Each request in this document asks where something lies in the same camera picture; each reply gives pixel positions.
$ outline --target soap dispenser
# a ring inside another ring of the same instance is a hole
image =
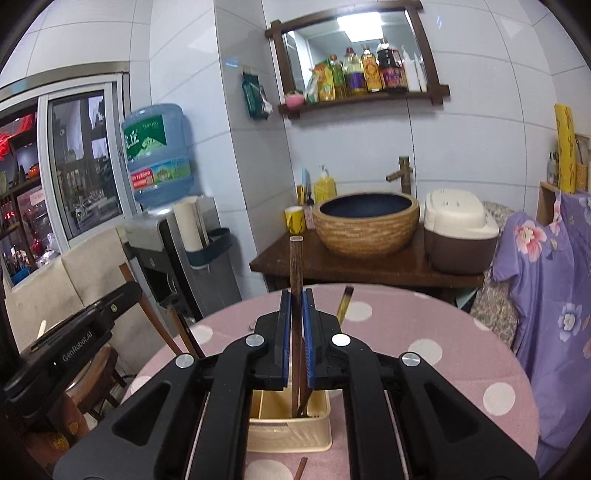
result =
[[[326,168],[322,165],[320,180],[314,183],[314,198],[316,203],[322,203],[334,197],[336,197],[335,180],[329,176]]]

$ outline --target pen holder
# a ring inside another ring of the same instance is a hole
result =
[[[253,392],[246,447],[249,452],[324,452],[332,446],[329,393],[312,393],[308,418],[291,419],[290,401],[291,385],[282,391]]]

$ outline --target green packet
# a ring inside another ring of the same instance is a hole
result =
[[[251,118],[266,120],[273,111],[273,107],[265,96],[265,89],[259,84],[258,75],[243,72],[242,77],[242,91],[248,114]]]

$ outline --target vessel sink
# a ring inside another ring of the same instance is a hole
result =
[[[419,213],[418,201],[410,195],[354,193],[316,205],[314,224],[322,242],[336,254],[380,257],[411,240]]]

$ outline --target mirror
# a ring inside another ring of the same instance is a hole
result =
[[[283,35],[295,90],[304,92],[312,76],[311,70],[332,54],[343,61],[347,48],[352,47],[361,58],[363,46],[367,45],[376,55],[381,38],[386,38],[391,48],[396,48],[401,56],[404,57],[406,52],[411,60],[418,60],[417,68],[424,75],[423,57],[407,12],[367,12],[339,17]]]

